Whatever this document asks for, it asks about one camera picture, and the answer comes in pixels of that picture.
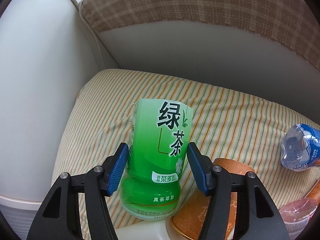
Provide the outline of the striped table cloth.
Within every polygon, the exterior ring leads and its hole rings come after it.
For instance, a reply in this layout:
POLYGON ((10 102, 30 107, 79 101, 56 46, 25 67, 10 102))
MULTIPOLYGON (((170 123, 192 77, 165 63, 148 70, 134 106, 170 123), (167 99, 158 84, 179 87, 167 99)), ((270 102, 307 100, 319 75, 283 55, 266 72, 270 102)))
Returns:
POLYGON ((63 133, 52 178, 83 174, 131 139, 135 102, 169 99, 193 110, 191 141, 211 159, 227 158, 252 167, 277 207, 305 197, 319 168, 294 172, 280 162, 280 143, 295 124, 319 125, 280 104, 231 89, 179 77, 107 69, 77 95, 63 133))

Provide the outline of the orange paper cup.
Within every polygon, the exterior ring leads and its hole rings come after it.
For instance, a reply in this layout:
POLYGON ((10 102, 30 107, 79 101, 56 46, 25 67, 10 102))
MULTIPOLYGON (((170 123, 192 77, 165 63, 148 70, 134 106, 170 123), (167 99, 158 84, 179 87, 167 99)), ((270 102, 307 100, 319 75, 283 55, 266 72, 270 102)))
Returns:
MULTIPOLYGON (((244 163, 232 159, 216 158, 214 165, 219 165, 229 173, 244 175, 254 169, 244 163)), ((193 195, 184 206, 171 219, 170 224, 174 230, 186 239, 198 239, 203 226, 210 197, 206 197, 199 190, 193 195)), ((231 193, 231 204, 225 239, 232 239, 236 219, 237 193, 231 193)))

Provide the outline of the blue cut bottle cup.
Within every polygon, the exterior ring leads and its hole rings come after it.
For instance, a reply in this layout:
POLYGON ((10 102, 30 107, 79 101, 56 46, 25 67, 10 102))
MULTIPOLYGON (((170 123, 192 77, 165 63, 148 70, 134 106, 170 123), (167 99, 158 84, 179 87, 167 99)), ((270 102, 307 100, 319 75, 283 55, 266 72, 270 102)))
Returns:
POLYGON ((281 142, 281 164, 301 172, 319 167, 319 130, 307 124, 295 124, 281 142))

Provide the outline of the white plastic cup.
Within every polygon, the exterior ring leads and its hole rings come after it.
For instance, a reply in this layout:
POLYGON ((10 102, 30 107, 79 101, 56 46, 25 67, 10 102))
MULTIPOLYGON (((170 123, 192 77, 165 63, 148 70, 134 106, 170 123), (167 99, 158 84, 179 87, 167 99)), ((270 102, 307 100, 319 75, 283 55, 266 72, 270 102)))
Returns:
POLYGON ((166 220, 142 221, 116 229, 118 239, 178 239, 166 220))

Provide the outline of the brown plaid sill cloth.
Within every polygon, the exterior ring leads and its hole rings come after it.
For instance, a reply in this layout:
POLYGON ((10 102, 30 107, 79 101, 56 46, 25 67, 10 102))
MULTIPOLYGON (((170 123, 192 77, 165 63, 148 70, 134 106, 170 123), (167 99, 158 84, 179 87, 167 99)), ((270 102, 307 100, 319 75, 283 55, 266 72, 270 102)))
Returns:
POLYGON ((277 42, 319 67, 319 23, 304 0, 82 0, 97 32, 159 21, 235 27, 277 42))

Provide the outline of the green cut bottle cup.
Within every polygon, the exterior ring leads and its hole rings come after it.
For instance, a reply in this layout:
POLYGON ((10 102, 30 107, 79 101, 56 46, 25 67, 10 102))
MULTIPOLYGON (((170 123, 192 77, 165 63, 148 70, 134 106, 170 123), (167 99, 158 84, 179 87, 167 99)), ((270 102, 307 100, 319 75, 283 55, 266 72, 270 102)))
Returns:
POLYGON ((142 220, 160 220, 176 209, 193 109, 179 101, 139 99, 133 114, 123 208, 142 220))

